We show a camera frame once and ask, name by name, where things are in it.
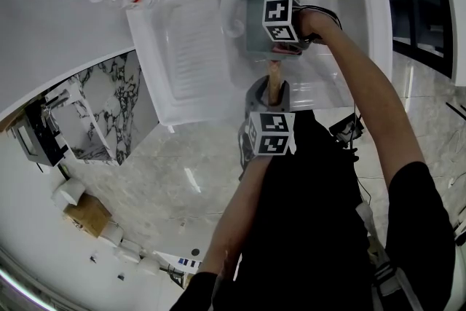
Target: hand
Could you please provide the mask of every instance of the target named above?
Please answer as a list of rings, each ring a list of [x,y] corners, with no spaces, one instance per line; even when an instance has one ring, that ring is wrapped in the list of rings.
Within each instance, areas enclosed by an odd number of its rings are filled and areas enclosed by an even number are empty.
[[[250,162],[251,167],[268,167],[270,161],[272,161],[272,156],[255,156]]]
[[[299,13],[299,28],[302,36],[312,33],[321,34],[323,29],[335,26],[336,24],[331,17],[321,12],[303,9]]]

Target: marble wall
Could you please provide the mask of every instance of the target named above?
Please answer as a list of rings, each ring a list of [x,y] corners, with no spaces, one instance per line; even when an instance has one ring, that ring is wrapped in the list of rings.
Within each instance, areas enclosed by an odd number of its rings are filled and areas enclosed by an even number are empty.
[[[84,163],[121,165],[158,123],[135,51],[79,72],[47,97],[64,89],[71,97],[52,115]]]

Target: black sleeve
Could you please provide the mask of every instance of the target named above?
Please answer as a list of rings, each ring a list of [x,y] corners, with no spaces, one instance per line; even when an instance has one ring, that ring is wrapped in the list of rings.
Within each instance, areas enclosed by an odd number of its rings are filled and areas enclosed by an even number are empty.
[[[212,291],[216,278],[216,274],[209,272],[199,272],[194,275],[170,311],[208,311],[212,302]]]
[[[455,260],[453,229],[429,169],[413,162],[388,189],[387,253],[408,277],[424,310],[443,310]]]

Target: fiducial marker cube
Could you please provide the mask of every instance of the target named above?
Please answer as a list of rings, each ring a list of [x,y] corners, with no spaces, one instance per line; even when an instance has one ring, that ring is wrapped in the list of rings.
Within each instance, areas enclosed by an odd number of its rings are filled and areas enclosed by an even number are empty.
[[[274,42],[296,43],[299,41],[291,17],[296,0],[264,0],[262,26]]]
[[[286,154],[293,137],[294,113],[252,111],[248,136],[256,156]]]

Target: black shirt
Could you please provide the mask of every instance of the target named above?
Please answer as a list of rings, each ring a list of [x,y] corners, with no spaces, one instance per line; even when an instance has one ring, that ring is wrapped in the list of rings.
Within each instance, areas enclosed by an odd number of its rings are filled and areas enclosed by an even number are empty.
[[[372,310],[374,270],[352,153],[311,111],[295,119],[297,151],[274,157],[264,177],[236,281],[216,310]],[[387,253],[404,270],[424,310],[443,310],[454,269],[449,217],[429,170],[411,163],[389,187]],[[196,274],[172,310],[205,310],[216,275]],[[385,308],[409,310],[403,294]]]

